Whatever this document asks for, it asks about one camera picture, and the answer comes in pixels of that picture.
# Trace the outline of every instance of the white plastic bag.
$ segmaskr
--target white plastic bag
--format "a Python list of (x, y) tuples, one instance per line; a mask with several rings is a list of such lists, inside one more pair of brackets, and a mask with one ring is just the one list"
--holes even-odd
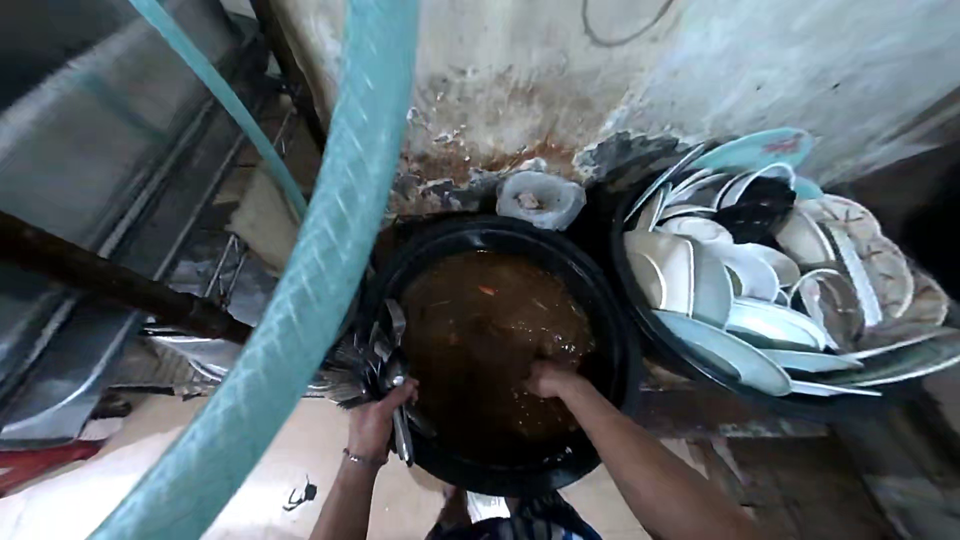
[(496, 213), (529, 221), (540, 229), (563, 231), (587, 203), (574, 182), (534, 171), (514, 174), (500, 187)]

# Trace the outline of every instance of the person's right hand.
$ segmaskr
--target person's right hand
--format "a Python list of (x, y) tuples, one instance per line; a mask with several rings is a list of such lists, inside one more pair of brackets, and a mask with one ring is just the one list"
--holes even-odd
[(385, 459), (394, 432), (394, 409), (407, 400), (417, 400), (417, 380), (408, 377), (382, 401), (360, 405), (350, 411), (347, 450), (367, 459)]
[(564, 389), (576, 384), (581, 377), (555, 362), (540, 360), (530, 367), (527, 389), (542, 398), (559, 398)]

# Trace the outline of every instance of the black tub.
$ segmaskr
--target black tub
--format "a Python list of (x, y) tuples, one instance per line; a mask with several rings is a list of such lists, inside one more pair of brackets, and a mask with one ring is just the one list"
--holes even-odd
[[(377, 317), (386, 324), (384, 299), (399, 298), (407, 284), (438, 259), (465, 251), (523, 255), (561, 279), (588, 316), (597, 353), (608, 361), (591, 380), (620, 410), (634, 412), (643, 370), (635, 329), (600, 268), (587, 255), (560, 234), (526, 222), (497, 216), (453, 219), (415, 235), (377, 274), (364, 303), (363, 320)], [(582, 430), (549, 441), (538, 449), (538, 458), (520, 465), (465, 459), (445, 448), (442, 436), (428, 439), (413, 427), (412, 432), (420, 467), (446, 482), (488, 495), (537, 496), (570, 484), (600, 463)]]
[(766, 406), (779, 414), (817, 422), (841, 421), (851, 415), (876, 415), (883, 412), (888, 405), (915, 397), (920, 392), (919, 380), (908, 380), (904, 383), (878, 387), (877, 389), (883, 392), (884, 398), (853, 395), (826, 398), (802, 394), (788, 394), (776, 398), (741, 384), (736, 377), (714, 368), (709, 361), (688, 347), (657, 318), (643, 291), (636, 284), (630, 262), (627, 260), (627, 252), (623, 246), (623, 232), (633, 229), (640, 212), (635, 212), (627, 223), (624, 223), (624, 217), (643, 190), (655, 178), (655, 175), (651, 175), (641, 180), (619, 201), (612, 219), (610, 251), (612, 265), (619, 278), (617, 285), (623, 293), (623, 302), (627, 305), (634, 322), (647, 338), (644, 344), (659, 353), (657, 360), (663, 364), (663, 367), (694, 380), (712, 380), (740, 397)]

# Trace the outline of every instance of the bracelet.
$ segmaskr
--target bracelet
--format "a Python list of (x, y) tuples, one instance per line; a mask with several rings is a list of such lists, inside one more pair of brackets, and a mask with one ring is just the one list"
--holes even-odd
[(373, 459), (373, 458), (371, 458), (371, 457), (365, 457), (365, 456), (362, 456), (362, 455), (351, 454), (350, 451), (347, 450), (346, 448), (344, 448), (344, 455), (345, 455), (345, 456), (347, 457), (347, 459), (349, 459), (350, 461), (352, 461), (352, 462), (354, 462), (354, 463), (357, 463), (357, 464), (359, 464), (359, 465), (364, 465), (365, 467), (374, 467), (374, 468), (377, 468), (377, 469), (378, 469), (378, 468), (380, 468), (380, 467), (382, 467), (382, 466), (384, 466), (384, 465), (387, 464), (387, 460), (386, 460), (386, 459)]

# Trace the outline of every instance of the brown water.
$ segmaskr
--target brown water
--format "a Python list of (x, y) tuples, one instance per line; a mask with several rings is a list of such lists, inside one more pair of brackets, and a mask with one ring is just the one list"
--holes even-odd
[(577, 429), (560, 400), (523, 385), (536, 359), (577, 368), (593, 351), (587, 317), (559, 279), (525, 257), (465, 253), (429, 267), (401, 303), (418, 405), (446, 447), (512, 461), (530, 443)]

